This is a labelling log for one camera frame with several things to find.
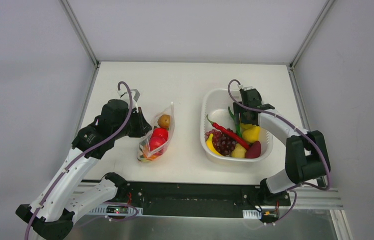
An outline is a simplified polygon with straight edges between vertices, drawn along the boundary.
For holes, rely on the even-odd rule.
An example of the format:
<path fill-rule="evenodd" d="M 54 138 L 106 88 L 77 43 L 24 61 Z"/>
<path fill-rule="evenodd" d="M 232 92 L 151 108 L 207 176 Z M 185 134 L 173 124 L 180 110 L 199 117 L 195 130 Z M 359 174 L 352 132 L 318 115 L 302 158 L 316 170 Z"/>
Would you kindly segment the white plastic basket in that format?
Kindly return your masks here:
<path fill-rule="evenodd" d="M 223 88 L 216 88 L 207 92 L 202 101 L 200 116 L 200 137 L 201 145 L 206 153 L 207 158 L 222 165 L 250 165 L 266 159 L 273 149 L 273 135 L 265 129 L 259 132 L 259 142 L 261 143 L 261 154 L 257 158 L 233 158 L 227 156 L 219 156 L 213 153 L 206 145 L 205 133 L 213 130 L 211 123 L 207 121 L 206 116 L 210 120 L 215 121 L 218 125 L 233 129 L 234 121 L 229 115 L 228 109 L 233 109 L 233 101 L 228 91 Z"/>

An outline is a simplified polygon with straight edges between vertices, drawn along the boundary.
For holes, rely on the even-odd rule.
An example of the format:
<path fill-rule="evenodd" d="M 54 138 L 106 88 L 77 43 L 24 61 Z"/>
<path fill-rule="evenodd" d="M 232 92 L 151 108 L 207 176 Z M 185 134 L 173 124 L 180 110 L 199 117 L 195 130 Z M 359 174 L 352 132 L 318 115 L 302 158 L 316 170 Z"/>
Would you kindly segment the red tomato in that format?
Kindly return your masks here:
<path fill-rule="evenodd" d="M 157 127 L 153 130 L 153 133 L 152 133 L 151 137 L 152 138 L 160 137 L 160 138 L 165 139 L 165 141 L 167 141 L 168 137 L 169 137 L 169 132 L 165 128 Z"/>

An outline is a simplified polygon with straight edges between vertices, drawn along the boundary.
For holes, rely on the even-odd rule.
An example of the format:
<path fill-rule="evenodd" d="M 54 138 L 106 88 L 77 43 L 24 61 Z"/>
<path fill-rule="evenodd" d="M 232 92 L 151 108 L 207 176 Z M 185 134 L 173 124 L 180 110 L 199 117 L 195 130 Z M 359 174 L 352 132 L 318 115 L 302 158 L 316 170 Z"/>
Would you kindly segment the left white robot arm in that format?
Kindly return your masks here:
<path fill-rule="evenodd" d="M 85 175 L 115 141 L 128 136 L 141 138 L 151 130 L 135 100 L 111 99 L 94 121 L 79 130 L 63 165 L 47 188 L 30 204 L 21 204 L 16 215 L 27 223 L 24 238 L 34 230 L 46 240 L 62 240 L 80 218 L 103 202 L 122 202 L 127 180 L 109 172 L 93 188 L 77 197 L 72 194 Z"/>

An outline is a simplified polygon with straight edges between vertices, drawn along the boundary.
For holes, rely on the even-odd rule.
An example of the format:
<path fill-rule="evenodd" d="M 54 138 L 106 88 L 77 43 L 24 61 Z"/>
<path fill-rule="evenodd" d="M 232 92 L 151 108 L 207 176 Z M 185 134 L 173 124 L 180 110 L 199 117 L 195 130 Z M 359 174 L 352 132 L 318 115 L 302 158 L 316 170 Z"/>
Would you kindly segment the brown kiwi fruit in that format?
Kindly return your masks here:
<path fill-rule="evenodd" d="M 161 115 L 157 121 L 157 124 L 160 128 L 167 129 L 167 130 L 170 128 L 170 123 L 171 123 L 171 116 L 168 114 Z"/>

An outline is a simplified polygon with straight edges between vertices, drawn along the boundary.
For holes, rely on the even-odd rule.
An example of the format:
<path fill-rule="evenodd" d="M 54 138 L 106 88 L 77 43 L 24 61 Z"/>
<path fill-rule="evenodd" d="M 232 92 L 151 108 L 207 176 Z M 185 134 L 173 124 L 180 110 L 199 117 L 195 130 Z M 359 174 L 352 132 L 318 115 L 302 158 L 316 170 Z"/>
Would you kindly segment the yellow pear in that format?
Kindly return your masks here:
<path fill-rule="evenodd" d="M 259 140 L 261 128 L 259 126 L 251 126 L 242 131 L 242 139 L 249 144 L 253 144 Z"/>

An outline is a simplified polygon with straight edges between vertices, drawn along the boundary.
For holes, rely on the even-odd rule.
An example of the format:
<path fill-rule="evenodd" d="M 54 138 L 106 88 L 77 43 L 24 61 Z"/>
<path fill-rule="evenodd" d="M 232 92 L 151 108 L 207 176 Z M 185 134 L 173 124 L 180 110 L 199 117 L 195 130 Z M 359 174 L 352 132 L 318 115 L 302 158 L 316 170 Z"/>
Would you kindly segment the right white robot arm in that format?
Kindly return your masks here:
<path fill-rule="evenodd" d="M 286 148 L 284 169 L 260 182 L 259 200 L 271 205 L 278 196 L 309 180 L 329 177 L 331 166 L 323 134 L 296 127 L 252 87 L 239 90 L 241 101 L 233 103 L 234 113 L 243 124 L 262 127 Z"/>

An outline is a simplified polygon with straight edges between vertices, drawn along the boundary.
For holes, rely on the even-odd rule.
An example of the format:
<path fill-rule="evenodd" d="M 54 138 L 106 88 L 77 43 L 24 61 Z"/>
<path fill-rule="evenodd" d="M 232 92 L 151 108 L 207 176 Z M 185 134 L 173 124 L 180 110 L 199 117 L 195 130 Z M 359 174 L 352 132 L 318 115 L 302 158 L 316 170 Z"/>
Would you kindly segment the clear zip top bag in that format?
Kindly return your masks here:
<path fill-rule="evenodd" d="M 138 145 L 137 160 L 153 162 L 167 151 L 175 130 L 174 102 L 152 119 L 152 130 L 142 137 Z"/>

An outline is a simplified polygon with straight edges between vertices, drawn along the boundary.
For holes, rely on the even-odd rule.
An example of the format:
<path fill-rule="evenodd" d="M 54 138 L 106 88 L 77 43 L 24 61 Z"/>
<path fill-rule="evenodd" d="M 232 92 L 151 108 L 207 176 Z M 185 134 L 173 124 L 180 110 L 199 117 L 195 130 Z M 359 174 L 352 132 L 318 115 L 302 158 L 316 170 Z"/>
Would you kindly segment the red apple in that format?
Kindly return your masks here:
<path fill-rule="evenodd" d="M 151 137 L 149 141 L 149 150 L 155 151 L 157 148 L 161 147 L 166 143 L 165 139 L 161 137 Z"/>

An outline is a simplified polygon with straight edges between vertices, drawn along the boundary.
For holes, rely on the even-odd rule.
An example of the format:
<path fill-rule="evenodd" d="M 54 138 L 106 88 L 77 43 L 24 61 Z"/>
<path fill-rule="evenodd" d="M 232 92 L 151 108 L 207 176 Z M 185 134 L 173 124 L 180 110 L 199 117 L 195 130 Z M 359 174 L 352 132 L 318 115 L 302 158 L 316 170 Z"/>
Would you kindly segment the orange fruit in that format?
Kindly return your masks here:
<path fill-rule="evenodd" d="M 156 155 L 156 154 L 150 154 L 149 152 L 143 152 L 141 158 L 144 160 L 144 161 L 154 161 L 155 159 L 157 159 L 159 157 L 159 155 Z"/>

